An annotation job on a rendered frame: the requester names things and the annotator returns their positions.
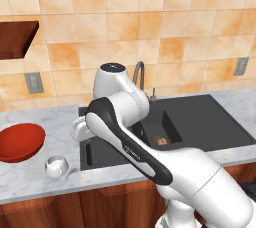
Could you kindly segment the wooden cupboard door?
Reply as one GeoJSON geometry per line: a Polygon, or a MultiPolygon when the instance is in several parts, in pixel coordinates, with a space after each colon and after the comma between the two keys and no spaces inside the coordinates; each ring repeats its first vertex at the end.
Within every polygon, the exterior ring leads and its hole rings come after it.
{"type": "Polygon", "coordinates": [[[253,182],[256,178],[256,162],[226,166],[225,170],[238,182],[253,182]]]}
{"type": "Polygon", "coordinates": [[[155,228],[164,199],[146,180],[80,193],[85,228],[155,228]]]}
{"type": "Polygon", "coordinates": [[[84,228],[79,194],[0,205],[0,228],[84,228]]]}

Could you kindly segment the white mug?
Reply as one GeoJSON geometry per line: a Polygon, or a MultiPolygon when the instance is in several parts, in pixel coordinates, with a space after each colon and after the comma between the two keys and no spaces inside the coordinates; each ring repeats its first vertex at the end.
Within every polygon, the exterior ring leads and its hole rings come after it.
{"type": "Polygon", "coordinates": [[[66,158],[61,154],[54,154],[45,161],[45,172],[49,177],[56,178],[64,175],[69,169],[66,158]]]}

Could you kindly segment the grey wall socket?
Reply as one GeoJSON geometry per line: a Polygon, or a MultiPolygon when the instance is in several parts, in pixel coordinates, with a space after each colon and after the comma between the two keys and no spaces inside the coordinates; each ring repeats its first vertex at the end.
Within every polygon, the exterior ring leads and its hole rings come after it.
{"type": "Polygon", "coordinates": [[[30,94],[43,93],[43,84],[39,72],[25,73],[24,74],[28,92],[30,94]]]}
{"type": "Polygon", "coordinates": [[[248,57],[239,57],[238,58],[236,67],[234,70],[234,76],[243,76],[245,74],[248,61],[249,61],[248,57]]]}

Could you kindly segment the dark wooden shelf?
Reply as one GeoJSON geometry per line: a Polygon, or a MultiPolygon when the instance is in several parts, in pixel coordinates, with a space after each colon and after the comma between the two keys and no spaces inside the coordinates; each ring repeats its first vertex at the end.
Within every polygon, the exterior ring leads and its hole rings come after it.
{"type": "Polygon", "coordinates": [[[38,29],[38,21],[0,22],[0,60],[23,59],[38,29]]]}

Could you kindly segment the red bowl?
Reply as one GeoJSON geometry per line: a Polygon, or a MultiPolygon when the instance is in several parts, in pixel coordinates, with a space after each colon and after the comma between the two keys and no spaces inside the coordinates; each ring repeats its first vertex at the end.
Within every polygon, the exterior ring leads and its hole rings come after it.
{"type": "Polygon", "coordinates": [[[45,130],[32,123],[12,125],[0,131],[0,161],[17,163],[34,156],[43,146],[45,130]]]}

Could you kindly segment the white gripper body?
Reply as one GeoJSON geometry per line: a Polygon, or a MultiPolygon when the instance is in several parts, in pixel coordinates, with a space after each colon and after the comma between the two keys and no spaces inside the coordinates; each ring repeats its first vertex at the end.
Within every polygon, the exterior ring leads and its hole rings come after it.
{"type": "Polygon", "coordinates": [[[94,134],[90,131],[90,129],[87,126],[84,116],[78,117],[73,122],[71,135],[75,142],[85,141],[87,139],[94,137],[94,134]]]}

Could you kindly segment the grey curved tap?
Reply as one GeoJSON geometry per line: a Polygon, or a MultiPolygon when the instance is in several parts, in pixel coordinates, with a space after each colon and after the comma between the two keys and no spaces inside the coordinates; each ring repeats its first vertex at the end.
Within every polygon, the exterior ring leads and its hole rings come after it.
{"type": "Polygon", "coordinates": [[[137,83],[137,79],[140,79],[140,89],[144,90],[144,77],[145,77],[145,67],[144,67],[144,62],[139,61],[136,64],[136,67],[134,69],[133,73],[133,83],[137,83]]]}

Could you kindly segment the black sink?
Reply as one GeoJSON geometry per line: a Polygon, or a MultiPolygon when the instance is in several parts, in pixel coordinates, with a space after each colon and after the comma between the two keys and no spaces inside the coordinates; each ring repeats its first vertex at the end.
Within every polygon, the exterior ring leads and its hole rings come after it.
{"type": "Polygon", "coordinates": [[[156,100],[150,104],[148,116],[129,131],[160,151],[194,147],[209,152],[256,144],[256,139],[209,94],[156,100]],[[168,144],[157,145],[160,137],[168,144]]]}

